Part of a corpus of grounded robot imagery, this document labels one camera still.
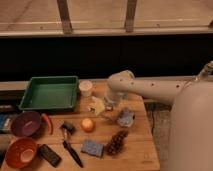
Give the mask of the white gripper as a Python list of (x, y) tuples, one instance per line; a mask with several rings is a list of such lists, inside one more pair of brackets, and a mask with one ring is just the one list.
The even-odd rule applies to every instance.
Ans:
[(104, 94), (104, 100), (108, 106), (117, 106), (123, 99), (126, 99), (127, 96), (128, 92), (125, 90), (108, 87)]

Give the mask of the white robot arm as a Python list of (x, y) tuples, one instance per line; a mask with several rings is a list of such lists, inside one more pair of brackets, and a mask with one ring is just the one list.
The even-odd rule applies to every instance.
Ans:
[(213, 171), (213, 82), (136, 79), (129, 70), (107, 79), (110, 106), (127, 93), (172, 106), (166, 171)]

